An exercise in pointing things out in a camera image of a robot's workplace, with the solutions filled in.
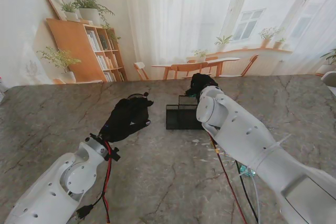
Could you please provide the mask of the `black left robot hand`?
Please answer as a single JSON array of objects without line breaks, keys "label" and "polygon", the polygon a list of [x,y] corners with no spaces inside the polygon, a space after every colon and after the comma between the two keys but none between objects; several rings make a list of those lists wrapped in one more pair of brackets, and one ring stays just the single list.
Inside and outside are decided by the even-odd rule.
[{"label": "black left robot hand", "polygon": [[151,123],[148,107],[152,105],[153,101],[145,97],[121,99],[101,128],[99,136],[104,141],[113,143],[147,127]]}]

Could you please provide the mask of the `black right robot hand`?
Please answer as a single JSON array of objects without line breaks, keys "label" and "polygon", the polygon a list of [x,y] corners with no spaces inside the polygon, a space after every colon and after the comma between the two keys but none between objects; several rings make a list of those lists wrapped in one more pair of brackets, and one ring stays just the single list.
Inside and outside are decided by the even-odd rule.
[{"label": "black right robot hand", "polygon": [[206,74],[196,73],[192,76],[190,88],[185,91],[185,95],[189,97],[196,96],[199,98],[201,91],[208,86],[217,87],[218,83]]}]

